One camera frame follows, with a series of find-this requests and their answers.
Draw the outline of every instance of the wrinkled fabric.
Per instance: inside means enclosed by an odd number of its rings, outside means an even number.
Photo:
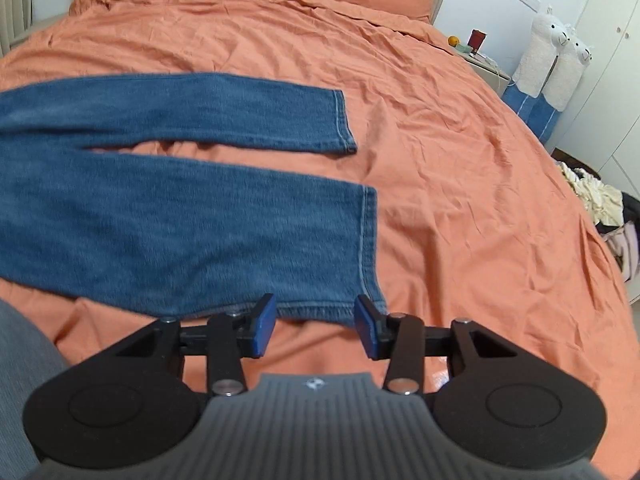
[[[0,60],[0,88],[64,76],[222,71],[343,91],[358,153],[265,153],[145,142],[181,156],[346,180],[378,191],[376,270],[389,310],[448,326],[466,316],[594,388],[607,430],[594,464],[640,468],[640,352],[625,285],[574,192],[529,129],[424,23],[333,0],[76,0],[72,16]],[[0,281],[73,362],[143,326],[85,298]],[[431,388],[446,370],[425,360]],[[276,324],[244,370],[371,371],[355,332]],[[202,389],[204,362],[186,382]]]
[[[640,235],[640,201],[624,191],[622,192],[622,218],[625,223],[633,222],[636,226],[636,233]],[[596,229],[601,235],[605,235],[615,231],[616,227],[598,224]]]
[[[604,235],[603,240],[613,253],[622,279],[628,282],[640,274],[638,257],[638,232],[633,222],[627,222],[622,227]]]
[[[621,226],[625,222],[622,215],[622,192],[619,189],[604,184],[583,168],[574,171],[564,162],[559,163],[559,168],[594,225],[602,222],[603,225]]]

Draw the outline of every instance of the white wardrobe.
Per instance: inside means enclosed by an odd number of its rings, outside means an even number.
[[[546,147],[640,198],[640,2],[588,0],[576,28],[593,62]]]

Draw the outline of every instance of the black circular disc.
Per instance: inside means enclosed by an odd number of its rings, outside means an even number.
[[[540,428],[556,420],[562,411],[562,402],[555,393],[542,386],[508,384],[489,394],[486,407],[507,426]]]
[[[144,360],[82,365],[29,398],[24,430],[40,457],[86,469],[137,464],[168,451],[200,416],[196,394]]]
[[[548,469],[590,457],[606,412],[593,390],[545,362],[480,359],[436,394],[433,417],[468,452]]]

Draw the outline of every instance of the ribbed gray surface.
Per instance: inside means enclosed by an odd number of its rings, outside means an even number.
[[[312,389],[307,381],[318,384]],[[424,403],[379,390],[369,374],[263,375],[255,390],[212,400],[194,431],[143,465],[82,471],[45,463],[30,480],[604,480],[585,460],[510,470],[450,442]]]

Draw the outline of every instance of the nightstand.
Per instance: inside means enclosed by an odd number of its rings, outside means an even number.
[[[504,73],[500,68],[496,71],[495,66],[484,62],[480,58],[475,58],[471,54],[462,54],[462,52],[455,49],[453,51],[471,65],[471,68],[494,89],[498,97],[502,97],[507,85],[511,82],[511,77],[508,74]]]

